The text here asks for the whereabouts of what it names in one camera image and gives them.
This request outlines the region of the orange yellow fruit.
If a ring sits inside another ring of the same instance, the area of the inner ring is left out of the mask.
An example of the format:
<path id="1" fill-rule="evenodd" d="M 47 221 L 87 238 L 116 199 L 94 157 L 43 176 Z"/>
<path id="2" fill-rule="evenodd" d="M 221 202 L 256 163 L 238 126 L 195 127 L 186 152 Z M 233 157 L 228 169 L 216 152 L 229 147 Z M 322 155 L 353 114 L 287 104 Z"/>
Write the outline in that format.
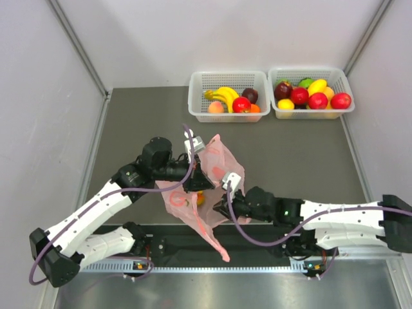
<path id="1" fill-rule="evenodd" d="M 198 191 L 197 192 L 197 200 L 196 200 L 196 204 L 197 206 L 202 206 L 205 203 L 205 195 L 203 191 Z"/>

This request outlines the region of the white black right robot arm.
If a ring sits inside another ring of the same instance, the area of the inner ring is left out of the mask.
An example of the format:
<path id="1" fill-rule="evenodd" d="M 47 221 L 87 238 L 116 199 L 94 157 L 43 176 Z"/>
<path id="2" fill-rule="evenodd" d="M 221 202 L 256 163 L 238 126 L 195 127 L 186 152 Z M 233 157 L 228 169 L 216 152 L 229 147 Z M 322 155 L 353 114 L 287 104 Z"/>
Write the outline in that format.
<path id="1" fill-rule="evenodd" d="M 253 187 L 246 194 L 223 194 L 213 209 L 232 221 L 242 217 L 271 223 L 298 236 L 309 255 L 355 245 L 411 253 L 411 206 L 391 194 L 371 203 L 331 204 L 280 198 Z"/>

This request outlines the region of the pink plastic bag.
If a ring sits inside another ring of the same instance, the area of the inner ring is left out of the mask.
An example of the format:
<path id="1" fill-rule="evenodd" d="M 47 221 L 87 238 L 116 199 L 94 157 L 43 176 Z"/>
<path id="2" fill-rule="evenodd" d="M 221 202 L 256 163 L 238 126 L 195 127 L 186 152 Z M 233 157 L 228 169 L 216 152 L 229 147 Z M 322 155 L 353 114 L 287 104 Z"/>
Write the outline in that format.
<path id="1" fill-rule="evenodd" d="M 199 154 L 199 157 L 201 169 L 216 186 L 215 189 L 204 191 L 205 203 L 198 207 L 196 204 L 197 193 L 186 193 L 182 186 L 172 191 L 162 192 L 161 195 L 165 203 L 165 209 L 169 214 L 190 226 L 219 252 L 224 262 L 229 262 L 229 253 L 213 233 L 213 228 L 228 221 L 228 219 L 215 212 L 212 207 L 225 195 L 225 191 L 221 188 L 221 180 L 227 172 L 239 174 L 242 177 L 240 189 L 245 190 L 245 169 L 221 141 L 219 134 L 211 138 L 206 145 L 206 149 Z"/>

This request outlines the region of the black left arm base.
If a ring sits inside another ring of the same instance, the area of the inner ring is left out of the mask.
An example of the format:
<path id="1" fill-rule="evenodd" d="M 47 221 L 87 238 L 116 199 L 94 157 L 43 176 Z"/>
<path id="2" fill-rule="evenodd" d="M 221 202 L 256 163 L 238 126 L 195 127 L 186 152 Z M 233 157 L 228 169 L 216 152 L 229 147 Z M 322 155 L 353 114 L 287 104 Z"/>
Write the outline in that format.
<path id="1" fill-rule="evenodd" d="M 155 270 L 156 265 L 162 265 L 165 252 L 165 235 L 149 226 L 127 222 L 122 228 L 130 234 L 132 241 L 130 249 L 126 250 L 126 257 L 133 260 L 132 269 L 136 272 L 126 272 L 124 275 L 133 279 L 148 277 Z"/>

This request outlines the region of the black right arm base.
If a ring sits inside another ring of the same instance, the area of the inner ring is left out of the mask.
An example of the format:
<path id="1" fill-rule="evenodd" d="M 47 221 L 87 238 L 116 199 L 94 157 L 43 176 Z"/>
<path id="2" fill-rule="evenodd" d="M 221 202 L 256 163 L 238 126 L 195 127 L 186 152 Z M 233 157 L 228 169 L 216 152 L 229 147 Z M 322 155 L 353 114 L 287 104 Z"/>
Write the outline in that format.
<path id="1" fill-rule="evenodd" d="M 291 237 L 281 245 L 284 256 L 295 261 L 304 261 L 314 255 L 310 244 L 305 243 L 300 237 Z"/>

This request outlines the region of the peach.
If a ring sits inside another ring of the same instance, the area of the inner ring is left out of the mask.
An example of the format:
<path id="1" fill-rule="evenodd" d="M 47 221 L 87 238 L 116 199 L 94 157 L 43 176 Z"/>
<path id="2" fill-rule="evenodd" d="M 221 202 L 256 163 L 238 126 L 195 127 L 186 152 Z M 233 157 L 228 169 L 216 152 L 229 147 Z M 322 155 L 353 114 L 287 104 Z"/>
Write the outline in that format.
<path id="1" fill-rule="evenodd" d="M 225 109 L 220 101 L 214 101 L 209 104 L 208 112 L 212 114 L 221 114 L 225 112 Z"/>

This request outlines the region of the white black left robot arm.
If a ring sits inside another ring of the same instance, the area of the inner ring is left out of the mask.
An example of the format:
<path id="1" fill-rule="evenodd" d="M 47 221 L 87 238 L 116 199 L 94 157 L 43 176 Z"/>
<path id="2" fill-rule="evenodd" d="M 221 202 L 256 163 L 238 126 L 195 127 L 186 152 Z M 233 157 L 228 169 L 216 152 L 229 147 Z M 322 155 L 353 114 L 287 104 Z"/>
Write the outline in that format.
<path id="1" fill-rule="evenodd" d="M 205 143 L 198 136 L 189 136 L 184 145 L 185 152 L 174 159 L 168 139 L 152 138 L 135 161 L 121 167 L 81 208 L 46 230 L 35 229 L 29 235 L 35 261 L 32 268 L 40 268 L 45 280 L 58 288 L 92 263 L 117 254 L 137 256 L 145 252 L 147 236 L 136 223 L 127 222 L 106 234 L 95 231 L 143 195 L 158 192 L 157 181 L 172 183 L 165 191 L 179 187 L 185 192 L 213 189 L 198 156 Z"/>

